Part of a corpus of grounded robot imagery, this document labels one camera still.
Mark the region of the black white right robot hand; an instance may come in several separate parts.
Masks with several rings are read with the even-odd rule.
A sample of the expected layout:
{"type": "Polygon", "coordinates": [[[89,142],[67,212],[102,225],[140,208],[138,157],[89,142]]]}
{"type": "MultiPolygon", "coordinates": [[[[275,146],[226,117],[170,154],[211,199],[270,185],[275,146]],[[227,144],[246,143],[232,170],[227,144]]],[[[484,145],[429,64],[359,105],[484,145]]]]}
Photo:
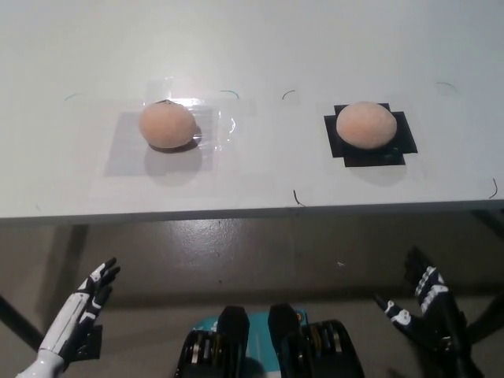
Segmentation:
{"type": "Polygon", "coordinates": [[[405,268],[408,293],[417,300],[421,315],[380,295],[375,296],[376,304],[403,335],[426,350],[470,355],[465,318],[438,268],[417,247],[406,255],[405,268]]]}

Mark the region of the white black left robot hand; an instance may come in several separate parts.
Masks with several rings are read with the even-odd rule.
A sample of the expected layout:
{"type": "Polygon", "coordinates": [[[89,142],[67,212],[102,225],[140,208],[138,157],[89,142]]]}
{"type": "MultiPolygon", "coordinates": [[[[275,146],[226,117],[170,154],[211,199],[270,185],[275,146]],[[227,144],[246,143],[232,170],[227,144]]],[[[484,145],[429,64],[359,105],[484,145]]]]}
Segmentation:
{"type": "Polygon", "coordinates": [[[112,293],[120,267],[111,258],[100,264],[67,298],[37,349],[37,355],[22,377],[54,378],[76,361],[101,356],[103,327],[96,320],[112,293]]]}

